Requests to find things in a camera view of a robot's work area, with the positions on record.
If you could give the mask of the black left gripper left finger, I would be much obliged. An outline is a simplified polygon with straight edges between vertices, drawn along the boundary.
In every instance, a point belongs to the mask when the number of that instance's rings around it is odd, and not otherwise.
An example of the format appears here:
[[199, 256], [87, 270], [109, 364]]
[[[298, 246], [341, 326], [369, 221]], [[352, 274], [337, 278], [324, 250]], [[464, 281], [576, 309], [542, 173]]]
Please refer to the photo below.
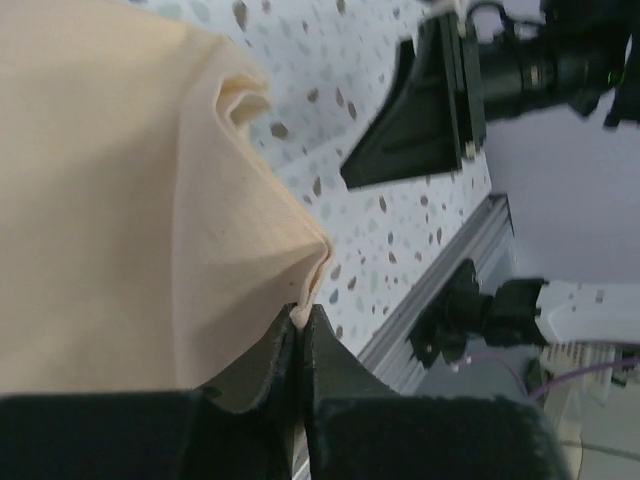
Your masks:
[[191, 390], [2, 396], [2, 478], [291, 478], [291, 309]]

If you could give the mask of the beige cloth drape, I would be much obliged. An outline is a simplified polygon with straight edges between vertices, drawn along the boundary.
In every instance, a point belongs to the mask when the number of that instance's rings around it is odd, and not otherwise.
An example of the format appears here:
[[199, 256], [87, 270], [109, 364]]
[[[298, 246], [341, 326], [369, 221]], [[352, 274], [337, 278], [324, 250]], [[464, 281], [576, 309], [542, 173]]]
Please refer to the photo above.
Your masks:
[[1, 5], [1, 388], [195, 387], [333, 249], [249, 143], [268, 82], [227, 36], [111, 1]]

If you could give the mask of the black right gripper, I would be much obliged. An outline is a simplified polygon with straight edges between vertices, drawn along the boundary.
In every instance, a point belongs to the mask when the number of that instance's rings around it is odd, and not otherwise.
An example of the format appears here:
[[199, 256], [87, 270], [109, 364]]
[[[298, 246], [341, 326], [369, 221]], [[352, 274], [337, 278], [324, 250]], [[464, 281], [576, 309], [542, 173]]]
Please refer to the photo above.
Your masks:
[[387, 97], [340, 167], [347, 188], [455, 171], [488, 123], [561, 105], [586, 118], [607, 92], [605, 128], [639, 122], [638, 2], [543, 1], [539, 20], [500, 1], [449, 9], [456, 20], [425, 20], [398, 44]]

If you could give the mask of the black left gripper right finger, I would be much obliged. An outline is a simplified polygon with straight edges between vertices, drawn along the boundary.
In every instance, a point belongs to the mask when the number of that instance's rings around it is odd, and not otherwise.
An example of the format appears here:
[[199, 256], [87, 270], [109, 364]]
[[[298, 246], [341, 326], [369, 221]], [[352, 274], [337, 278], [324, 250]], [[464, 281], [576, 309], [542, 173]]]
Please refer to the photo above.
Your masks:
[[336, 338], [322, 306], [303, 333], [314, 479], [568, 479], [542, 412], [504, 397], [403, 396]]

